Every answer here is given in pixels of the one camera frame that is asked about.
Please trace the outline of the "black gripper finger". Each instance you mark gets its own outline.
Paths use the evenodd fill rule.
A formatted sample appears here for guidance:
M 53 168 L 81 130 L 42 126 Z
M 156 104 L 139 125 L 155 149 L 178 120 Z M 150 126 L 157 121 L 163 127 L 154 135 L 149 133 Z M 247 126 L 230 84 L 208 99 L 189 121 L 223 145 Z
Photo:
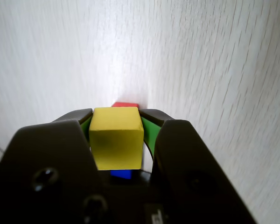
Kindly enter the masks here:
M 0 224 L 106 224 L 85 129 L 92 109 L 19 129 L 0 162 Z
M 164 207 L 177 224 L 253 224 L 254 218 L 192 124 L 156 109 L 140 116 L 160 130 L 154 169 L 162 179 Z

